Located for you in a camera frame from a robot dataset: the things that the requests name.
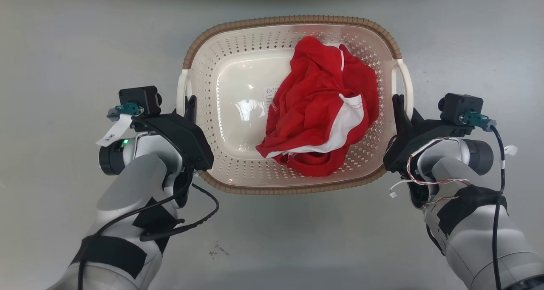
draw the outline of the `tag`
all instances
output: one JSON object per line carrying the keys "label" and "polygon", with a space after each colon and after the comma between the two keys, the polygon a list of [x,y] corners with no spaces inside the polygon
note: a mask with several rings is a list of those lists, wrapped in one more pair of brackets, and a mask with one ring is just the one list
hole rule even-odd
{"label": "tag", "polygon": [[121,139],[121,136],[127,131],[131,123],[132,116],[130,114],[120,114],[119,121],[115,122],[106,135],[97,141],[96,144],[103,147],[111,145],[115,141]]}
{"label": "tag", "polygon": [[276,92],[278,92],[278,89],[279,87],[267,87],[264,89],[264,107],[267,114],[270,105],[274,102],[274,97],[276,96]]}
{"label": "tag", "polygon": [[507,155],[515,156],[517,154],[518,147],[516,146],[505,146],[504,153]]}

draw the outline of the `white stripe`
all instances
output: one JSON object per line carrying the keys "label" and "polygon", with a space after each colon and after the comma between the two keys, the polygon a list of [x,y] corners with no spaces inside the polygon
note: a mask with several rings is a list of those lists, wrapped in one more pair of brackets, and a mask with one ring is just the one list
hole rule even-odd
{"label": "white stripe", "polygon": [[342,65],[340,66],[340,71],[344,72],[344,51],[338,49],[340,51],[340,55],[342,56]]}
{"label": "white stripe", "polygon": [[285,151],[271,152],[266,158],[272,158],[284,152],[328,153],[343,147],[346,144],[348,133],[363,121],[365,111],[363,110],[363,101],[360,94],[353,98],[346,98],[342,94],[338,94],[338,96],[344,101],[344,104],[342,104],[340,111],[338,111],[338,114],[336,114],[336,117],[334,118],[334,122],[332,122],[329,139],[325,143],[320,146],[301,146]]}

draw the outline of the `laundry basket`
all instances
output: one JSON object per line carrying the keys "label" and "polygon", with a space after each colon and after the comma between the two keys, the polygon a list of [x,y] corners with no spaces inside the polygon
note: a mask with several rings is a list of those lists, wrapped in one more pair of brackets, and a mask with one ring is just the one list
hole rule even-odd
{"label": "laundry basket", "polygon": [[[306,36],[344,44],[377,75],[379,117],[363,140],[350,147],[343,166],[328,177],[303,177],[255,149],[265,136],[268,106],[291,71],[294,47]],[[210,28],[189,48],[179,77],[177,111],[185,110],[185,96],[197,97],[196,124],[214,154],[212,169],[200,176],[216,189],[278,195],[356,187],[385,173],[382,158],[396,134],[391,97],[397,71],[411,117],[408,69],[393,37],[373,21],[322,15],[236,21]]]}

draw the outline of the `black cable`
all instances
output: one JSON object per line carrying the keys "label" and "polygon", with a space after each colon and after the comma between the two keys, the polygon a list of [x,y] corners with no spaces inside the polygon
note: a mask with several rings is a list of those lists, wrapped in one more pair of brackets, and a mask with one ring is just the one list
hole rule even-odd
{"label": "black cable", "polygon": [[501,210],[501,197],[497,197],[495,204],[495,217],[493,218],[493,237],[491,239],[491,248],[493,249],[493,271],[495,272],[495,285],[497,290],[502,290],[501,276],[499,275],[499,260],[497,256],[497,230],[499,224],[499,212]]}
{"label": "black cable", "polygon": [[211,218],[219,210],[219,201],[215,198],[215,196],[213,196],[211,193],[209,193],[208,191],[202,189],[201,187],[198,187],[195,184],[193,184],[193,187],[196,188],[198,191],[204,193],[208,197],[210,197],[210,199],[212,199],[215,202],[215,209],[212,212],[210,212],[208,215],[206,215],[204,218],[202,218],[202,219],[200,219],[197,222],[194,222],[192,224],[183,225],[183,226],[178,227],[178,228],[171,228],[169,230],[160,230],[160,231],[155,232],[155,233],[147,232],[147,233],[141,234],[140,235],[140,241],[145,242],[145,241],[151,241],[151,240],[160,240],[160,239],[163,239],[163,238],[167,238],[167,237],[170,237],[170,236],[180,234],[182,232],[186,232],[187,230],[192,230],[193,228],[195,228],[195,227],[199,226],[200,224],[206,222],[209,218]]}
{"label": "black cable", "polygon": [[124,215],[120,215],[119,217],[111,220],[110,222],[108,222],[104,226],[102,226],[90,238],[90,240],[87,242],[87,245],[85,247],[83,247],[83,249],[81,251],[81,261],[79,262],[79,269],[78,269],[78,272],[77,272],[77,290],[83,290],[83,271],[84,271],[84,266],[85,266],[85,251],[87,251],[87,248],[91,245],[91,243],[93,243],[93,241],[95,239],[97,239],[97,237],[99,237],[105,230],[107,230],[107,228],[109,228],[113,224],[115,224],[115,223],[117,223],[117,222],[119,222],[119,221],[121,221],[121,220],[123,220],[125,218],[128,218],[129,216],[141,213],[144,210],[148,210],[150,208],[153,208],[153,207],[160,206],[162,204],[168,203],[169,201],[172,201],[173,199],[181,196],[181,194],[184,193],[188,189],[189,185],[193,181],[193,171],[189,170],[189,168],[185,168],[184,172],[187,173],[187,182],[184,184],[184,187],[182,189],[178,190],[177,193],[175,193],[172,196],[169,196],[169,197],[167,197],[165,199],[162,199],[161,201],[159,201],[157,203],[147,205],[147,206],[144,206],[142,208],[134,209],[131,212],[128,212],[128,213],[126,213]]}
{"label": "black cable", "polygon": [[501,138],[499,131],[497,131],[497,128],[494,125],[492,125],[490,128],[495,133],[495,137],[497,137],[497,142],[499,143],[499,149],[501,151],[501,193],[497,196],[497,202],[495,204],[495,216],[493,217],[493,234],[491,239],[491,248],[493,249],[493,272],[495,273],[495,285],[497,286],[497,290],[502,290],[503,288],[501,285],[501,276],[499,274],[499,260],[497,256],[497,233],[499,224],[499,212],[501,211],[501,195],[504,191],[504,186],[506,184],[506,179],[504,175],[504,145],[503,139]]}

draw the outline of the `basket label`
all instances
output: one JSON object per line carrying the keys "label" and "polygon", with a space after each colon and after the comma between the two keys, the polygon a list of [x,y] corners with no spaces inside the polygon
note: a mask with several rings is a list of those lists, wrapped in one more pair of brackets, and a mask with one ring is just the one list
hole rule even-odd
{"label": "basket label", "polygon": [[276,96],[276,92],[278,92],[279,88],[280,87],[267,87],[264,89],[264,104],[266,106],[266,114],[268,114],[268,109],[274,102],[274,96]]}

